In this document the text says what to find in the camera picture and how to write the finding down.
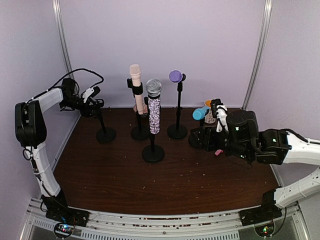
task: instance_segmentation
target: metal base frame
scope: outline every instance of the metal base frame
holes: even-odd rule
[[[23,220],[25,224],[20,231],[20,240],[30,240],[33,226],[51,231],[57,223],[46,218],[46,213],[40,210],[40,204],[41,200],[31,199]],[[239,230],[253,227],[252,225],[242,226],[239,210],[185,215],[130,215],[90,210],[88,212],[90,216],[87,225],[75,227],[72,235],[75,238],[83,240],[163,240],[166,238],[170,240],[240,240]],[[309,240],[298,204],[287,208],[288,217],[294,218],[300,239]]]

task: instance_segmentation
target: white arm segment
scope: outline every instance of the white arm segment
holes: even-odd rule
[[[32,154],[38,169],[38,172],[33,173],[36,177],[40,176],[42,180],[40,181],[37,178],[37,181],[41,189],[41,194],[43,194],[45,197],[49,197],[49,195],[42,186],[43,184],[45,189],[50,193],[51,196],[57,196],[60,192],[60,186],[54,177],[54,174],[48,161],[46,142],[40,143],[36,149],[32,148]]]
[[[83,98],[83,102],[86,103],[88,98],[95,92],[95,90],[90,87],[87,90],[85,90],[85,92],[82,94],[82,98]]]
[[[60,103],[63,100],[63,94],[60,88],[54,88],[34,100],[39,101],[41,112],[44,113],[54,105]],[[54,174],[48,161],[46,142],[40,143],[36,149],[32,148],[31,152],[33,154],[33,159],[35,160],[38,169],[38,172],[34,172],[34,175],[36,177],[40,176],[41,178],[41,181],[37,178],[37,181],[41,189],[41,193],[45,197],[49,197],[49,195],[46,193],[42,186],[43,184],[45,189],[50,193],[51,196],[57,196],[60,192],[60,186],[54,177]]]
[[[303,163],[320,165],[320,141],[307,138],[308,142],[304,142],[292,133],[289,133],[287,140],[288,144],[292,146],[292,149],[289,150],[285,156],[284,164]],[[275,205],[278,208],[285,208],[291,203],[319,191],[320,167],[310,175],[289,186],[277,188],[274,193]]]
[[[226,120],[226,118],[227,118],[226,112],[228,110],[227,106],[226,105],[218,105],[217,108],[220,108],[220,109],[217,110],[217,115],[216,115],[216,119],[218,120],[217,125],[216,125],[216,131],[217,131],[217,133],[220,133],[223,130],[223,126],[224,126],[224,129],[226,130],[226,132],[228,132],[228,125],[227,125],[227,120]]]
[[[60,88],[54,88],[34,100],[39,101],[41,112],[44,113],[52,106],[60,103],[63,99],[62,90]]]
[[[274,193],[275,205],[282,209],[319,191],[320,167],[310,175],[289,186],[277,188]]]
[[[307,138],[304,142],[294,134],[287,136],[288,144],[292,149],[288,151],[283,161],[284,164],[301,163],[320,166],[320,141]]]

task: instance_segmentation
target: pink object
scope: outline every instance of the pink object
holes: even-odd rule
[[[224,152],[223,150],[219,149],[219,150],[215,151],[214,155],[219,156],[223,152]]]

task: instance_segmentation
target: silver microphone grille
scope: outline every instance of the silver microphone grille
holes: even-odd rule
[[[160,95],[162,83],[158,79],[150,79],[146,82],[145,89],[150,97],[157,97]]]

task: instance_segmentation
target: black cable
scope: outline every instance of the black cable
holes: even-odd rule
[[[54,85],[52,85],[52,86],[49,88],[49,90],[53,89],[53,88],[54,88],[58,83],[60,83],[66,76],[68,76],[68,75],[70,75],[70,74],[73,74],[74,72],[77,72],[77,71],[86,71],[86,72],[89,72],[89,73],[94,74],[94,75],[98,76],[99,78],[101,78],[101,81],[96,82],[96,83],[93,84],[90,88],[92,88],[92,87],[94,87],[94,86],[96,86],[96,85],[98,85],[98,84],[103,83],[104,80],[105,80],[103,76],[101,76],[100,74],[96,73],[95,71],[92,71],[92,70],[89,70],[89,69],[86,69],[86,68],[77,68],[77,69],[72,70],[72,71],[66,73],[65,75],[63,75],[63,77],[61,77]]]
[[[226,130],[226,128],[225,128],[225,126],[222,124],[222,122],[221,122],[220,118],[218,118],[218,122],[220,123],[220,125],[221,125],[221,127],[222,127],[222,130],[223,130],[223,131],[225,131],[225,130]]]
[[[282,131],[287,131],[289,133],[292,133],[293,135],[295,135],[298,139],[300,139],[301,141],[304,141],[305,143],[308,143],[308,140],[306,138],[304,138],[303,136],[301,136],[300,134],[296,133],[295,131],[293,131],[292,129],[289,128],[283,128],[281,129]]]
[[[27,161],[30,161],[32,159],[32,147],[31,147],[31,150],[29,150],[28,148],[24,148],[22,150],[22,155],[23,155],[23,158]]]
[[[284,224],[285,224],[286,217],[287,217],[287,207],[285,207],[285,209],[284,209],[284,218],[283,218],[282,224],[281,224],[281,226],[279,227],[279,229],[278,229],[275,233],[272,234],[272,237],[273,237],[274,235],[276,235],[278,232],[280,232],[281,228],[282,228],[282,227],[284,226]]]
[[[80,87],[79,87],[79,84],[76,82],[76,81],[74,81],[75,82],[75,85],[76,85],[76,87],[77,87],[77,91],[76,91],[76,96],[77,97],[79,97],[79,92],[80,92]]]
[[[320,145],[320,142],[317,142],[317,141],[311,141],[310,144],[317,144],[317,145]]]
[[[43,210],[43,209],[42,209],[43,204],[44,204],[44,201],[42,201],[41,204],[40,204],[40,210],[41,210],[42,212],[48,212],[48,210]]]

